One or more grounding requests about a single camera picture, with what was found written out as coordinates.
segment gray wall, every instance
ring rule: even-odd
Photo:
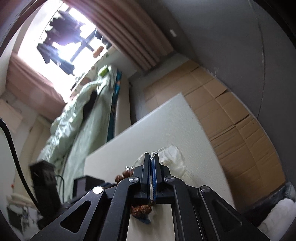
[[[176,50],[214,73],[258,117],[296,185],[296,50],[286,34],[253,1],[161,2],[191,43],[175,39]],[[151,14],[152,6],[142,7]],[[157,11],[152,18],[165,32],[172,20]]]

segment silver screw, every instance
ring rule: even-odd
[[[167,182],[173,182],[173,181],[175,180],[175,178],[174,178],[173,176],[166,176],[166,177],[165,177],[165,180],[166,180]]]
[[[209,192],[209,191],[211,191],[210,187],[208,187],[208,186],[201,186],[201,187],[200,187],[200,190],[201,190],[202,192]]]
[[[93,189],[93,192],[95,193],[95,194],[100,194],[100,193],[102,193],[104,191],[104,189],[102,188],[102,187],[95,187],[94,189]]]
[[[136,183],[136,182],[139,180],[139,178],[137,178],[137,177],[135,177],[135,176],[132,176],[132,177],[130,177],[128,180],[129,180],[131,183]]]

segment curtain fold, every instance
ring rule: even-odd
[[[141,70],[155,66],[173,47],[134,0],[64,0],[99,29]]]
[[[12,53],[10,57],[6,88],[21,102],[49,120],[57,118],[66,105],[53,84],[21,60],[16,53]]]

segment floor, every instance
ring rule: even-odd
[[[135,80],[134,87],[137,120],[179,92],[185,96],[220,160],[239,211],[285,182],[275,149],[257,120],[199,64],[173,56]]]

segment blue fabric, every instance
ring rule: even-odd
[[[114,138],[114,127],[115,127],[115,114],[116,114],[116,104],[118,100],[118,95],[120,91],[120,80],[122,72],[117,70],[116,82],[114,87],[114,92],[112,96],[111,114],[108,127],[107,142]]]

